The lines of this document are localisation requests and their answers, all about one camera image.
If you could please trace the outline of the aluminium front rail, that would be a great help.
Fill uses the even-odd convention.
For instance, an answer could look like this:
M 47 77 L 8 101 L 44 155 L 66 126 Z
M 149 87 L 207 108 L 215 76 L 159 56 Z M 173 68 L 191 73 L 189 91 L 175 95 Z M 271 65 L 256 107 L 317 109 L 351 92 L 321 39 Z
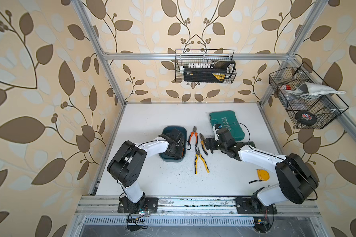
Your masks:
M 129 204 L 119 196 L 83 196 L 76 215 L 121 215 L 132 211 L 147 211 L 152 215 L 167 216 L 265 216 L 320 217 L 314 201 L 298 205 L 289 201 L 276 203 L 252 211 L 247 197 L 210 196 L 147 196 L 144 205 Z

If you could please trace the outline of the yellow combination pliers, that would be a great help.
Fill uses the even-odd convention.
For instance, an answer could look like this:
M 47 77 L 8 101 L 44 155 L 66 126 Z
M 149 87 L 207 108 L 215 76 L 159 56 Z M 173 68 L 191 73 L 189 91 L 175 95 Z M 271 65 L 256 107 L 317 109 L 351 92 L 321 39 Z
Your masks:
M 204 136 L 203 136 L 201 133 L 199 134 L 199 137 L 200 137 L 200 139 L 201 139 L 201 147 L 202 147 L 202 150 L 203 150 L 203 152 L 204 152 L 205 155 L 208 155 L 208 152 L 207 152 L 206 146 L 205 146 L 205 138 L 204 138 Z

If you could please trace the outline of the yellow tape measure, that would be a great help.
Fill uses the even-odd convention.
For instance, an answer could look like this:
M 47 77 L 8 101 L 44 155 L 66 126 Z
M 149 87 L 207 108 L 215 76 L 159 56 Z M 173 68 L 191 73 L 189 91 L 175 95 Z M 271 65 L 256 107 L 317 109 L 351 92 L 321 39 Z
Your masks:
M 255 182 L 264 182 L 264 181 L 268 181 L 270 179 L 270 175 L 266 170 L 263 169 L 257 169 L 257 175 L 258 175 L 258 179 L 256 180 L 252 180 L 250 182 L 248 182 L 249 184 L 255 183 Z

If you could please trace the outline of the grey cloth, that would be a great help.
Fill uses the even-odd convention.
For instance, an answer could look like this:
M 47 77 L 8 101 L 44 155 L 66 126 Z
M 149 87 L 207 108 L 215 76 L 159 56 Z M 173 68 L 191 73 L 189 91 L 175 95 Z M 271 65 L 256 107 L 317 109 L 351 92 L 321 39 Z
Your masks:
M 332 87 L 314 83 L 303 83 L 299 85 L 295 90 L 286 90 L 286 93 L 293 98 L 315 98 L 328 94 L 346 94 L 345 91 L 335 90 Z

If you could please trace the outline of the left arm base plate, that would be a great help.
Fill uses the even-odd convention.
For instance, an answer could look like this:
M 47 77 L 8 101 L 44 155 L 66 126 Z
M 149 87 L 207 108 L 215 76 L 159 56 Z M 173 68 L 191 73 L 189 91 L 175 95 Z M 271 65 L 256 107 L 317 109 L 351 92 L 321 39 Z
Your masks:
M 137 203 L 131 202 L 127 197 L 120 198 L 118 213 L 146 213 L 152 214 L 157 212 L 158 198 L 142 197 Z

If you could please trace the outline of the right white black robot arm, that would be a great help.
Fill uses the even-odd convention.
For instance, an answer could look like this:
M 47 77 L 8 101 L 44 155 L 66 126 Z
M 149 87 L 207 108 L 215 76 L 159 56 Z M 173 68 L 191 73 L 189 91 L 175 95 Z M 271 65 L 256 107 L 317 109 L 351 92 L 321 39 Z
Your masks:
M 302 204 L 310 194 L 316 193 L 318 180 L 298 155 L 275 155 L 255 148 L 250 141 L 237 142 L 226 128 L 216 129 L 214 134 L 215 137 L 204 139 L 207 150 L 221 151 L 232 159 L 257 165 L 277 177 L 277 184 L 262 187 L 250 196 L 254 205 L 270 206 L 284 201 Z

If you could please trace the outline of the black yellow tool box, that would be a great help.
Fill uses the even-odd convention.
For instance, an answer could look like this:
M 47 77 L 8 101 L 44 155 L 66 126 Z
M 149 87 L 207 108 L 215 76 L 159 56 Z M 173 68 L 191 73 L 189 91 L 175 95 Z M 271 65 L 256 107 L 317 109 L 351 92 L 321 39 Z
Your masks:
M 202 83 L 222 83 L 225 80 L 227 72 L 225 69 L 209 68 L 185 68 L 185 82 L 202 82 Z

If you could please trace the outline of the green plastic tool case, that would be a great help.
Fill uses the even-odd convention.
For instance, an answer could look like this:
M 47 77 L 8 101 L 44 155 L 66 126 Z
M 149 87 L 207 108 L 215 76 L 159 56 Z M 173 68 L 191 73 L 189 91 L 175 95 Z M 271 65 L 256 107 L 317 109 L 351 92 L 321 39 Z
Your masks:
M 221 128 L 226 128 L 231 132 L 232 137 L 235 141 L 239 142 L 245 138 L 245 133 L 240 127 L 240 124 L 236 118 L 234 111 L 220 111 L 212 112 L 209 114 L 210 123 L 213 129 L 214 134 L 216 133 L 215 126 L 219 124 Z

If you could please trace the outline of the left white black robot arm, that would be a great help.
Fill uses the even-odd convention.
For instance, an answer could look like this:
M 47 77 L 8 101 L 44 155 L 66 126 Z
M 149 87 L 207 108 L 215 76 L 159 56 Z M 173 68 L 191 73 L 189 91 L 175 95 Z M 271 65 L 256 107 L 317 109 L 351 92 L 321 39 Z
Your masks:
M 139 144 L 125 141 L 107 166 L 107 172 L 120 184 L 128 202 L 143 205 L 145 193 L 137 179 L 145 161 L 158 155 L 164 161 L 179 162 L 186 155 L 186 145 L 187 130 L 181 126 L 167 126 L 152 141 Z

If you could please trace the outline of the orange combination pliers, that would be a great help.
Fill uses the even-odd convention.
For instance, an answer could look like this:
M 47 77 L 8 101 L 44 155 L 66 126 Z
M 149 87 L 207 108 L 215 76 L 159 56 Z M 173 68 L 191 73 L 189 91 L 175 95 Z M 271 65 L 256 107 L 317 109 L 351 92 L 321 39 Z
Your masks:
M 191 132 L 191 134 L 189 136 L 189 140 L 188 140 L 189 143 L 191 143 L 192 137 L 195 138 L 195 146 L 197 147 L 198 146 L 198 133 L 197 133 L 197 127 L 196 126 L 193 127 L 193 130 L 192 130 L 192 132 Z

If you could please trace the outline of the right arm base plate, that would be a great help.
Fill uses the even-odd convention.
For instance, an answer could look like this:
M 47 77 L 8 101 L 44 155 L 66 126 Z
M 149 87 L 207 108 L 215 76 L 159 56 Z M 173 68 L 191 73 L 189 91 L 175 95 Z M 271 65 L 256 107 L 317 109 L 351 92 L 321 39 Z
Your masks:
M 264 206 L 257 198 L 236 197 L 235 205 L 238 214 L 277 214 L 277 209 L 273 204 Z

